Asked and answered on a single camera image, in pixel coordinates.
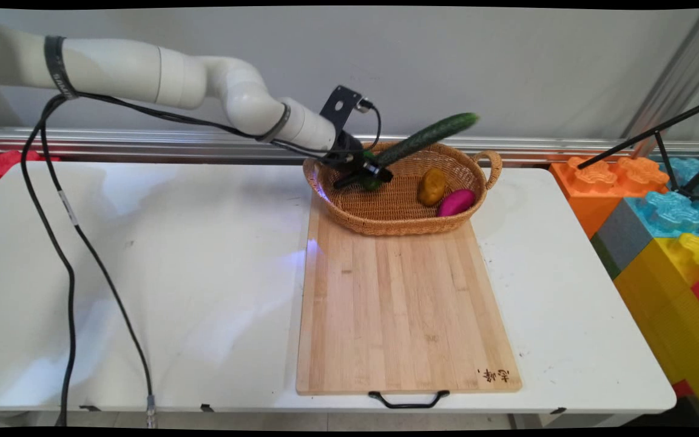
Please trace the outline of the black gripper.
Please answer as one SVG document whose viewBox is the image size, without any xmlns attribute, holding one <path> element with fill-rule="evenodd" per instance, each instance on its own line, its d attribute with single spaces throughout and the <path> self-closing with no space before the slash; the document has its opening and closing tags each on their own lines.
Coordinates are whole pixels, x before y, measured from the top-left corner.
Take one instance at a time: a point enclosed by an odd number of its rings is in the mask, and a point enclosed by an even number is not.
<svg viewBox="0 0 699 437">
<path fill-rule="evenodd" d="M 324 164 L 339 176 L 332 185 L 335 190 L 363 185 L 372 180 L 389 183 L 394 177 L 376 158 L 366 154 L 363 145 L 354 136 L 338 136 L 332 149 L 324 156 Z"/>
</svg>

